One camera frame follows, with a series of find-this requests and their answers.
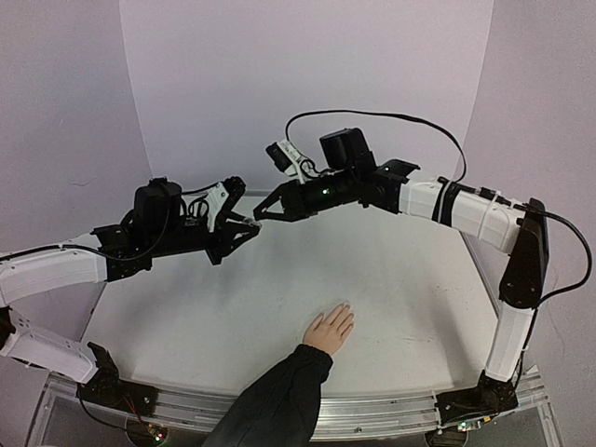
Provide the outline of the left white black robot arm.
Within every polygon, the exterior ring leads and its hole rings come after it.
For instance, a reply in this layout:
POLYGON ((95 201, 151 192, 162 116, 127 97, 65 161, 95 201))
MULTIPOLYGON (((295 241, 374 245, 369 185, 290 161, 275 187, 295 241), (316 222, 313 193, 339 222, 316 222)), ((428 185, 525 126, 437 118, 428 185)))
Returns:
POLYGON ((256 221, 234 210, 245 191, 241 178, 230 177, 185 202, 177 183, 156 178, 136 190, 133 207, 120 223, 63 243, 2 255, 2 356, 73 380, 84 402, 152 415, 156 388, 123 379, 106 348, 38 328, 13 305, 67 286, 131 278, 150 270, 159 257, 203 251, 218 265, 260 232, 256 221))

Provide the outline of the black sleeved forearm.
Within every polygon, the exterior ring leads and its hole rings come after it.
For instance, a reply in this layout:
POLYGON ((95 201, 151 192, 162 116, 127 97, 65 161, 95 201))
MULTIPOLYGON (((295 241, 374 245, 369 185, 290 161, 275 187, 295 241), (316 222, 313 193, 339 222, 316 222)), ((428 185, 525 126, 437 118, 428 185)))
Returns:
POLYGON ((306 446, 318 422, 332 357, 300 344, 247 387, 205 446, 306 446))

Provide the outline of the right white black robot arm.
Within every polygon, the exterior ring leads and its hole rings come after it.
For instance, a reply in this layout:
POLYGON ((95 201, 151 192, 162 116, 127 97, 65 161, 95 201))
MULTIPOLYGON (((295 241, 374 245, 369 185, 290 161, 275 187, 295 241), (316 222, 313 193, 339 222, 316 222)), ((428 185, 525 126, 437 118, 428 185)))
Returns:
POLYGON ((549 262, 543 204, 533 199, 524 205, 484 187, 434 177, 402 160, 379 165, 358 128, 335 131, 319 142, 329 168, 321 174, 311 172, 288 140, 266 148, 276 168, 290 179, 254 209, 254 218, 294 223, 357 202, 364 208, 428 219, 505 253, 508 265, 499 285, 498 321, 478 383, 440 393, 435 406, 443 427, 516 409, 513 379, 529 343, 549 262))

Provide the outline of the person's bare hand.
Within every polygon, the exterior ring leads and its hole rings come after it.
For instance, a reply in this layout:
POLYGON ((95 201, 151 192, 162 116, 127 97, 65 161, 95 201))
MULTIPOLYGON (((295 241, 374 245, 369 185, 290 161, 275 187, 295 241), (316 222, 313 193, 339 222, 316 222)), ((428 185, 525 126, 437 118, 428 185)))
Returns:
POLYGON ((328 315, 319 314, 305 331, 302 343, 332 357, 354 329, 351 306, 339 304, 328 315))

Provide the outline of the clear nail polish bottle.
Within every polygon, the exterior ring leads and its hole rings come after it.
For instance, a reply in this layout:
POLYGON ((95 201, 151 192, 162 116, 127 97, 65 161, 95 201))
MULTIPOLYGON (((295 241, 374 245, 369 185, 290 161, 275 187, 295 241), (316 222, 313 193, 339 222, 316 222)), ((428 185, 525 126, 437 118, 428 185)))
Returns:
POLYGON ((262 227, 262 224, 260 222, 252 219, 251 217, 246 217, 243 220, 243 223, 246 224, 246 225, 249 225, 251 227, 258 227, 258 228, 261 228, 262 227))

